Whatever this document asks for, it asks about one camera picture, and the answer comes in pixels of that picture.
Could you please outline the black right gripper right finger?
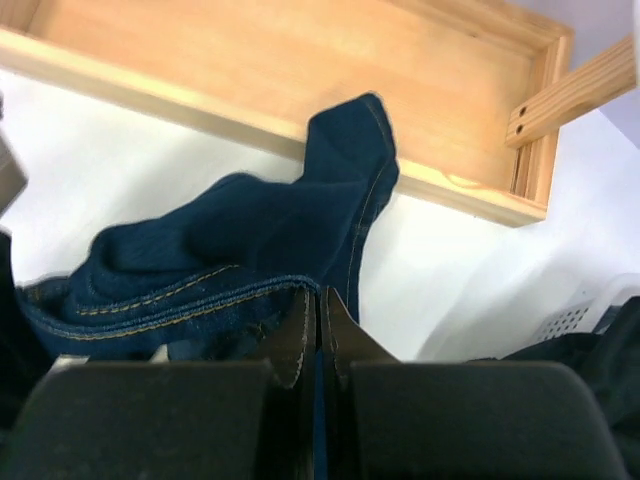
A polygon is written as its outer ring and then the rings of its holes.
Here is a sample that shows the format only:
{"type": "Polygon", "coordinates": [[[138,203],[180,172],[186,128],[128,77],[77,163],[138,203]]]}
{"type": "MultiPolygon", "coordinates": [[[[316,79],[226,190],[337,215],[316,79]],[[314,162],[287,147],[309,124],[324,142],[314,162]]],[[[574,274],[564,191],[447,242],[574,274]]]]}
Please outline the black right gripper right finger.
{"type": "Polygon", "coordinates": [[[403,363],[319,301],[331,479],[626,479],[590,389],[551,362],[403,363]]]}

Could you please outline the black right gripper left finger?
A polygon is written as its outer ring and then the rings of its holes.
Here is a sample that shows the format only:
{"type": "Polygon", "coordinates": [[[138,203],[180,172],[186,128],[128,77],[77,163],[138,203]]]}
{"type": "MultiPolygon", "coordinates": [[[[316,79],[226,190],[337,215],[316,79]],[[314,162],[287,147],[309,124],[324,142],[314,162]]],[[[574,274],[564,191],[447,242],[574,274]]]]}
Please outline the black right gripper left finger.
{"type": "Polygon", "coordinates": [[[71,362],[29,396],[5,479],[310,479],[316,312],[225,362],[71,362]]]}

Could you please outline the dark blue garment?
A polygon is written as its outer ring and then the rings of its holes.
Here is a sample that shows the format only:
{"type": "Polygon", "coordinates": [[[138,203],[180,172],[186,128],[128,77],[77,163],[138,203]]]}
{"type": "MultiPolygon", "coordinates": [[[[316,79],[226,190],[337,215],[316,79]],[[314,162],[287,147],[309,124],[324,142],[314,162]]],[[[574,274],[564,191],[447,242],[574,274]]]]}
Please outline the dark blue garment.
{"type": "Polygon", "coordinates": [[[358,309],[364,244],[399,168],[381,98],[314,115],[294,182],[234,173],[163,216],[101,231],[70,275],[17,303],[54,356],[125,357],[271,331],[297,289],[335,288],[358,309]]]}

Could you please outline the black garment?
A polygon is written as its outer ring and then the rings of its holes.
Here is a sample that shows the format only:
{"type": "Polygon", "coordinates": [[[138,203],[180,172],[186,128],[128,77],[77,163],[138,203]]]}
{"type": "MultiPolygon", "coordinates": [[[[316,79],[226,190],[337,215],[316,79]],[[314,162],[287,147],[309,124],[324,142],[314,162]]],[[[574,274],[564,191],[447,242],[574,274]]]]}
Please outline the black garment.
{"type": "Polygon", "coordinates": [[[508,361],[552,361],[581,377],[596,397],[629,475],[639,477],[639,299],[615,310],[602,333],[569,333],[521,349],[508,361]]]}

